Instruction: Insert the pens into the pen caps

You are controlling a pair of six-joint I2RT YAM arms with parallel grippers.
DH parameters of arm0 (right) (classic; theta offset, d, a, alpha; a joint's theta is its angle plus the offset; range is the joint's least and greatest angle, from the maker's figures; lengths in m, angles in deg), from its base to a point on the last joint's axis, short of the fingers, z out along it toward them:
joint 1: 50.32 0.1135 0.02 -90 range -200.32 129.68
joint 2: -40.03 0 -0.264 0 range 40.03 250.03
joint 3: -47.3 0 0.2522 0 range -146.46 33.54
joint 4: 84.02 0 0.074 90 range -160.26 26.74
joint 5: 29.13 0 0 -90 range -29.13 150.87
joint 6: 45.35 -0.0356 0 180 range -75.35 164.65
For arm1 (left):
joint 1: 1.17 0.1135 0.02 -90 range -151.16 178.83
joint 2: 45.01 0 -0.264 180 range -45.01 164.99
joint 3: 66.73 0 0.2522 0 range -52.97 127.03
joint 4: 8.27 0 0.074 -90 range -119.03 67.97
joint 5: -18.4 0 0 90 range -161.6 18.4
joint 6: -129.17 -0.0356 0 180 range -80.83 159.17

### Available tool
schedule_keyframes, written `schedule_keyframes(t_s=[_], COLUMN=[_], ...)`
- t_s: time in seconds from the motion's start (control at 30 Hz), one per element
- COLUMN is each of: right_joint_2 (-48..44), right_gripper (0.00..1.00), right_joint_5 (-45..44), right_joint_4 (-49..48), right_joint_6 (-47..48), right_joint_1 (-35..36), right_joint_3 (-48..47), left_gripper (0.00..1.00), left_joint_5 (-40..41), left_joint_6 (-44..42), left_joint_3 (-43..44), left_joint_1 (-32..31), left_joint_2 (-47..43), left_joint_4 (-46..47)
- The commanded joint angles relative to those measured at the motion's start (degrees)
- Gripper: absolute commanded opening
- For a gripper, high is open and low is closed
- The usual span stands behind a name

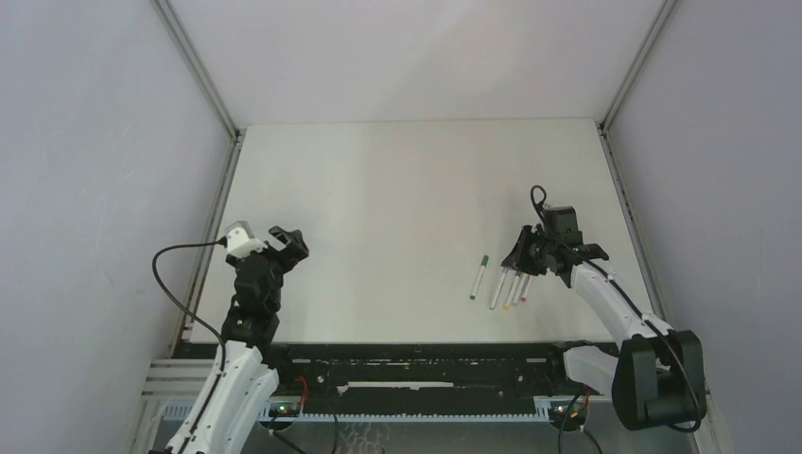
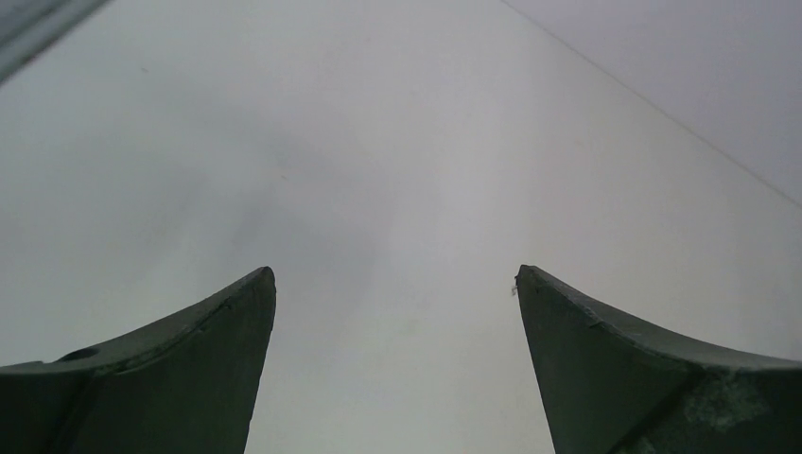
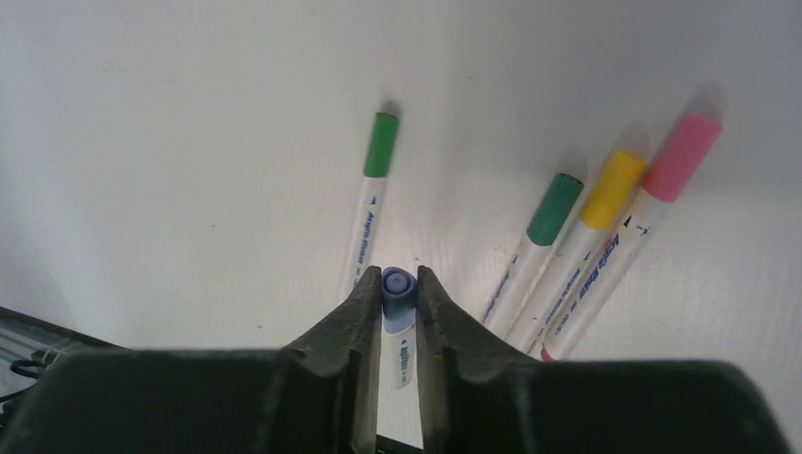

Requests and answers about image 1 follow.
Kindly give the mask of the white blue marker pen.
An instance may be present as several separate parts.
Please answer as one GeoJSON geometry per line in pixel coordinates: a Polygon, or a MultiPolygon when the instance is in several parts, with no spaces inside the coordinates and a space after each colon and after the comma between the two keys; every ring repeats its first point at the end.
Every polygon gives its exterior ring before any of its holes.
{"type": "Polygon", "coordinates": [[[488,307],[489,307],[489,309],[491,311],[493,311],[493,310],[495,310],[497,308],[498,301],[499,301],[499,298],[500,298],[500,294],[501,294],[501,292],[502,292],[502,290],[503,290],[503,288],[505,286],[506,280],[507,280],[508,272],[509,272],[508,268],[504,268],[504,267],[501,268],[500,275],[499,275],[496,287],[491,293],[491,298],[490,298],[489,305],[488,305],[488,307]]]}

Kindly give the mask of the white pink marker pen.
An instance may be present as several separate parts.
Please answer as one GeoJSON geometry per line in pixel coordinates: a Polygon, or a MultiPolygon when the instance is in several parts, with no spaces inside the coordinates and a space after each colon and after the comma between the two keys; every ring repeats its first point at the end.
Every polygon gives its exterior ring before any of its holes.
{"type": "Polygon", "coordinates": [[[525,276],[522,278],[522,280],[521,280],[521,286],[520,286],[520,291],[519,291],[519,295],[518,295],[518,302],[519,302],[519,303],[524,303],[524,302],[526,302],[526,301],[527,301],[527,298],[528,298],[528,292],[529,292],[529,287],[530,287],[530,281],[531,281],[531,276],[530,276],[530,275],[528,275],[528,274],[527,274],[527,275],[525,275],[525,276]]]}

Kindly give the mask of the white yellow marker pen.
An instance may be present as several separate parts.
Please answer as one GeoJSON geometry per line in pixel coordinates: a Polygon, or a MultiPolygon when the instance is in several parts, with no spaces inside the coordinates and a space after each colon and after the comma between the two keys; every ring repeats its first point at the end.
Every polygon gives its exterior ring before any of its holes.
{"type": "Polygon", "coordinates": [[[503,309],[503,310],[509,310],[509,309],[512,307],[512,306],[510,306],[510,300],[511,300],[511,296],[512,296],[512,293],[513,293],[514,280],[515,280],[516,276],[517,276],[519,273],[521,273],[521,272],[520,272],[520,271],[517,271],[517,272],[514,274],[514,276],[513,276],[512,283],[510,284],[510,287],[509,287],[509,289],[508,289],[508,293],[507,293],[507,295],[506,295],[506,298],[505,298],[504,304],[503,304],[503,306],[502,306],[502,309],[503,309]]]}

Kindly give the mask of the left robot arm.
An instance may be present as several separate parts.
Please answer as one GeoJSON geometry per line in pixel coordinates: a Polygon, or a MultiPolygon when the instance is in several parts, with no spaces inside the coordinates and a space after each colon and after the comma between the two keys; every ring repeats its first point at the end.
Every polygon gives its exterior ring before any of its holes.
{"type": "Polygon", "coordinates": [[[269,235],[258,238],[241,220],[210,241],[224,249],[225,262],[235,271],[234,294],[221,327],[178,305],[215,337],[218,347],[211,372],[165,453],[240,452],[269,397],[294,385],[294,367],[270,359],[270,347],[280,323],[285,276],[308,258],[309,249],[299,230],[273,226],[269,235]]]}

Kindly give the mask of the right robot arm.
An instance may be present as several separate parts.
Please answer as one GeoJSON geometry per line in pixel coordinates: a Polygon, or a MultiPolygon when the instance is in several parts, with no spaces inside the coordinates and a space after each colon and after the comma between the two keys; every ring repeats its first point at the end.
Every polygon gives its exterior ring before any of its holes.
{"type": "Polygon", "coordinates": [[[611,398],[629,430],[669,427],[691,433],[706,417],[703,347],[690,330],[673,328],[638,307],[609,254],[584,242],[571,206],[534,206],[539,222],[522,227],[503,267],[529,276],[553,273],[594,311],[618,348],[571,347],[547,367],[558,393],[585,384],[611,398]]]}

